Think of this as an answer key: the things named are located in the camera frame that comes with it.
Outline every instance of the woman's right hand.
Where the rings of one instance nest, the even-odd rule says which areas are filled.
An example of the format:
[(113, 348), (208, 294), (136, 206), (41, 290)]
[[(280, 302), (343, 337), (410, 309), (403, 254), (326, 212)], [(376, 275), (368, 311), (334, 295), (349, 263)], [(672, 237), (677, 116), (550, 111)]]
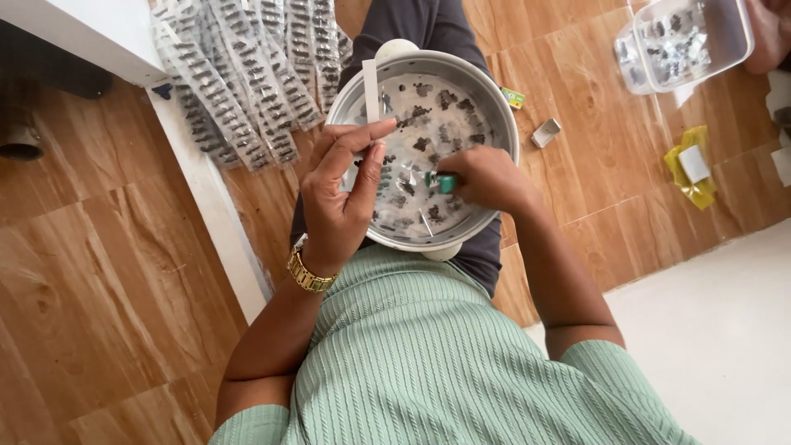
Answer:
[(505, 150), (474, 146), (440, 160), (437, 170), (456, 173), (456, 187), (451, 193), (465, 203), (514, 215), (543, 202), (538, 189)]

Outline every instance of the wristwatch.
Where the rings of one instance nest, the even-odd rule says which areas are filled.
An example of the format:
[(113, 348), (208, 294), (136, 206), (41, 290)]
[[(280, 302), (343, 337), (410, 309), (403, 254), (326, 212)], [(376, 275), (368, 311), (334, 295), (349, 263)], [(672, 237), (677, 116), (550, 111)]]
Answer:
[(338, 274), (330, 278), (321, 278), (313, 275), (305, 265), (302, 264), (302, 246), (305, 240), (308, 239), (308, 234), (302, 234), (297, 241), (297, 244), (291, 249), (291, 256), (289, 257), (289, 271), (291, 276), (297, 281), (297, 284), (302, 286), (306, 291), (311, 292), (324, 292), (329, 289), (338, 278)]

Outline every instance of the plastic container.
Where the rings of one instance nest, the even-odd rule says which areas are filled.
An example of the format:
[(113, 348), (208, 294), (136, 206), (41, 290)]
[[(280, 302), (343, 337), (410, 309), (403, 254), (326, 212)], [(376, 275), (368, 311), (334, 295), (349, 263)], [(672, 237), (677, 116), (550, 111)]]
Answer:
[(755, 47), (744, 0), (660, 0), (615, 39), (631, 93), (667, 93), (743, 62)]

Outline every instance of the green ribbed shirt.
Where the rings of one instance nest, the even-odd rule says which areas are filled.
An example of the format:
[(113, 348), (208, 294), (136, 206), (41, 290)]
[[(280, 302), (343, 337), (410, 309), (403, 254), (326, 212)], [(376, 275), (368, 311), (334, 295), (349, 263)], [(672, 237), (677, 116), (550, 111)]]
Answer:
[(629, 354), (559, 362), (450, 263), (357, 252), (326, 294), (291, 410), (246, 409), (210, 444), (697, 443)]

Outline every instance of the plastic bag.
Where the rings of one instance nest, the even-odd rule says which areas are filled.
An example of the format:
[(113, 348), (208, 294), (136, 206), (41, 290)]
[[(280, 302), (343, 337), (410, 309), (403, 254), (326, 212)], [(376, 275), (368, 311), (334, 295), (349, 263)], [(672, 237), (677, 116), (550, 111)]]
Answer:
[(681, 145), (673, 147), (664, 156), (664, 162), (668, 165), (670, 172), (673, 173), (673, 183), (697, 208), (703, 210), (714, 202), (714, 193), (717, 191), (717, 186), (714, 184), (714, 179), (711, 175), (694, 184), (687, 177), (679, 155), (692, 146), (698, 146), (704, 160), (706, 160), (709, 150), (709, 133), (706, 125), (685, 131), (681, 138)]

